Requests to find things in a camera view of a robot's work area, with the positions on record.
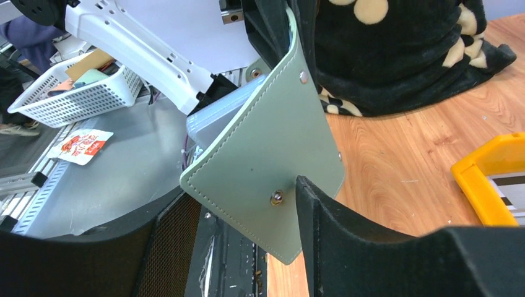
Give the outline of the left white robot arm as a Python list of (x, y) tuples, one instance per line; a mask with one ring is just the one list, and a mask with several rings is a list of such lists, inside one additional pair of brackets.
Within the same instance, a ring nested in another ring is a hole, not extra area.
[(193, 114), (237, 92), (223, 73), (260, 56), (271, 67), (267, 95), (298, 52), (300, 38), (285, 1), (263, 14), (253, 1), (226, 24), (218, 1), (14, 1), (30, 20), (61, 28), (101, 49)]

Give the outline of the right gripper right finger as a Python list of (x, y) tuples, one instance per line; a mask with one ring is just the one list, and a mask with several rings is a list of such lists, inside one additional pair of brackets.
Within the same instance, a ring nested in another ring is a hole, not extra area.
[(523, 296), (524, 229), (449, 226), (422, 237), (296, 183), (311, 296)]

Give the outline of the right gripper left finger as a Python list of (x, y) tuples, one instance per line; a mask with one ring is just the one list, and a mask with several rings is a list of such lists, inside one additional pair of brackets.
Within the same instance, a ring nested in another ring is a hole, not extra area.
[(183, 296), (201, 205), (173, 190), (81, 235), (1, 233), (2, 296)]

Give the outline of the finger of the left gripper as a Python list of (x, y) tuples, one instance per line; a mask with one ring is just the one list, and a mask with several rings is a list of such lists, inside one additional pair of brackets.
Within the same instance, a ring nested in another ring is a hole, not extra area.
[(287, 9), (293, 7), (292, 3), (285, 0), (241, 1), (249, 42), (271, 69), (278, 65), (290, 49)]

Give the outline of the mint green card holder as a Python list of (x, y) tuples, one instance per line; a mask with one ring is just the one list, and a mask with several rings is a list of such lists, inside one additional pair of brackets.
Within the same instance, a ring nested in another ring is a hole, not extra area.
[(301, 252), (298, 176), (329, 197), (345, 169), (306, 64), (291, 9), (288, 53), (180, 176), (181, 188), (284, 264)]

